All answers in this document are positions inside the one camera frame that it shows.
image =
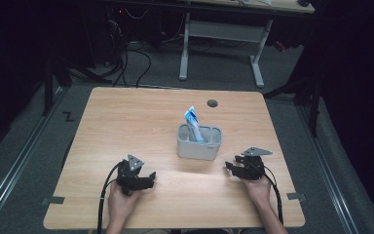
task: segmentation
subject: gray basket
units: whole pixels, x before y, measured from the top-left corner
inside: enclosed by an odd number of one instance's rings
[[[223,136],[220,129],[212,126],[200,126],[205,142],[195,142],[186,124],[177,131],[177,155],[183,158],[214,160],[220,148]]]

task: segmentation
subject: gray carpet floor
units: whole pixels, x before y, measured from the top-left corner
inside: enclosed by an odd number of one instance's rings
[[[180,48],[163,47],[157,50],[141,44],[131,46],[133,49],[138,48],[152,60],[151,68],[140,84],[261,93],[267,93],[285,84],[303,51],[303,48],[299,47],[281,53],[275,48],[266,47],[260,60],[266,86],[264,89],[258,89],[248,57],[244,55],[251,54],[251,45],[236,47],[234,50],[226,46],[213,46],[205,52],[199,51],[206,49],[206,45],[192,47],[188,79],[183,82],[178,80]],[[127,83],[135,83],[147,66],[148,59],[145,56],[130,52],[126,72]],[[101,73],[106,69],[100,66],[95,72]],[[88,233],[88,230],[46,230],[43,220],[48,205],[42,201],[54,193],[68,145],[78,128],[90,92],[97,86],[105,85],[75,78],[71,88],[59,98],[53,115],[31,151],[29,161],[0,210],[0,233]],[[301,202],[306,224],[300,228],[289,228],[288,231],[347,233],[329,195],[309,132],[306,131],[305,123],[298,113],[304,107],[294,106],[291,97],[292,95],[282,95],[266,100],[296,191],[306,196],[306,200]],[[43,100],[44,89],[41,88],[14,121],[11,130],[1,142],[0,183],[33,129],[42,119]],[[72,122],[65,121],[64,112],[71,113]],[[318,116],[318,141],[346,199],[358,233],[374,233],[372,202],[339,142],[323,101],[320,103]],[[264,233],[262,229],[252,229],[248,232]]]

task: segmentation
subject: table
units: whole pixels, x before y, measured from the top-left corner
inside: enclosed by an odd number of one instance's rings
[[[315,11],[312,5],[308,7],[302,7],[298,5],[297,1],[294,0],[273,0],[272,5],[261,3],[258,1],[231,1],[231,0],[189,0],[197,3],[210,3],[227,6],[241,6],[248,8],[260,8],[274,11],[290,11],[293,13],[308,13],[311,14]],[[189,48],[189,37],[199,36],[207,38],[216,38],[224,40],[234,41],[245,41],[257,43],[258,46],[254,51],[254,55],[250,57],[250,64],[253,70],[254,80],[256,86],[259,88],[264,87],[264,81],[260,72],[259,60],[263,52],[267,37],[271,30],[273,21],[268,19],[265,26],[249,26],[249,25],[238,25],[230,23],[219,23],[202,20],[190,20],[190,14],[186,14],[186,21],[184,26],[184,45],[183,52],[181,55],[180,73],[179,79],[187,79],[188,71],[188,48]]]
[[[209,99],[217,107],[207,106]],[[217,126],[223,142],[213,161],[176,155],[176,132],[194,105],[202,125]],[[127,228],[258,227],[261,220],[243,184],[225,168],[250,146],[273,151],[263,156],[278,181],[285,226],[302,226],[299,201],[263,96],[255,92],[93,89],[71,145],[44,226],[94,229],[102,185],[110,170],[130,153],[144,161],[140,176],[157,172],[143,190]],[[275,193],[271,194],[274,208]],[[104,204],[103,227],[108,223]]]

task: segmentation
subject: silver bracket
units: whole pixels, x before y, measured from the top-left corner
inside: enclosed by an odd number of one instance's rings
[[[262,156],[262,155],[269,155],[273,154],[272,151],[256,148],[256,147],[250,147],[245,152],[242,153],[243,156]]]
[[[130,171],[133,172],[133,171],[141,168],[142,165],[144,165],[144,162],[135,158],[134,156],[129,154],[128,157],[129,157]]]

